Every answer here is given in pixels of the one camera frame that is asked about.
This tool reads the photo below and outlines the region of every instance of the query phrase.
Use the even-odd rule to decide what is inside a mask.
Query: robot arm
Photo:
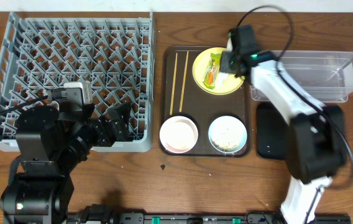
[[[260,52],[251,26],[231,30],[228,48],[222,53],[220,72],[245,76],[262,91],[289,125],[286,164],[291,182],[281,213],[284,222],[302,224],[314,220],[314,211],[332,183],[346,155],[330,124],[292,89],[328,115],[344,130],[344,118],[337,106],[326,106],[309,95],[269,51]],[[275,69],[276,63],[280,73]]]

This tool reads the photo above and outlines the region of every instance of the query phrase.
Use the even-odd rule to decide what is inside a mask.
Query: white bowl
[[[230,150],[225,150],[214,143],[214,138],[220,138],[220,136],[225,135],[225,138],[231,136],[231,142],[233,142],[236,146]],[[211,145],[214,146],[216,150],[223,153],[235,153],[243,148],[245,143],[247,142],[247,130],[244,124],[237,118],[232,116],[222,116],[215,119],[208,129],[208,138]]]
[[[194,122],[184,116],[169,118],[160,128],[160,142],[166,150],[173,153],[184,153],[192,149],[198,136]]]

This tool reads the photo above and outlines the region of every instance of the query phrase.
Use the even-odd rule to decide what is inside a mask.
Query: wooden table
[[[22,17],[138,17],[147,13],[20,13]],[[146,153],[93,152],[71,173],[75,191],[69,211],[92,203],[105,203],[120,212],[125,208],[150,213],[245,213],[275,211],[284,201],[290,175],[282,161],[261,159],[252,152],[243,159],[172,157],[158,146],[163,53],[171,45],[225,46],[228,29],[241,18],[237,13],[155,13],[157,58],[153,148]],[[353,14],[294,13],[296,35],[292,50],[353,51]],[[0,46],[8,13],[0,12]],[[255,13],[252,23],[263,49],[282,49],[287,24],[277,13]],[[252,125],[255,129],[252,102]],[[341,104],[346,116],[347,138],[353,148],[353,94]],[[17,153],[0,151],[0,196],[7,184],[9,164]],[[349,175],[341,169],[336,182]],[[353,220],[353,186],[327,190],[319,213],[348,213]]]

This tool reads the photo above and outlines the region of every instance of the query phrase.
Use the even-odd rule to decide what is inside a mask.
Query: dish rack
[[[145,152],[152,147],[155,21],[149,18],[27,18],[10,13],[0,51],[0,111],[47,94],[65,82],[88,80],[93,117],[131,103],[128,142],[100,152]],[[39,101],[26,106],[52,105]],[[18,151],[16,119],[0,116],[0,150]]]

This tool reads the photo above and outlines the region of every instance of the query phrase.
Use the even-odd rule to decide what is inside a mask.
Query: dark tray
[[[164,53],[161,124],[170,117],[175,56],[178,52],[172,116],[182,115],[190,118],[195,122],[199,131],[196,145],[190,151],[183,154],[168,152],[159,142],[162,151],[166,154],[175,156],[242,157],[248,155],[251,151],[249,84],[244,82],[235,92],[217,96],[202,90],[193,79],[193,62],[202,51],[209,48],[211,47],[173,46],[169,47]],[[183,97],[182,113],[179,113],[187,51],[189,51],[189,57],[186,71],[185,93]],[[217,151],[208,139],[209,125],[216,118],[224,115],[238,118],[247,129],[247,142],[245,146],[234,154],[225,154]]]

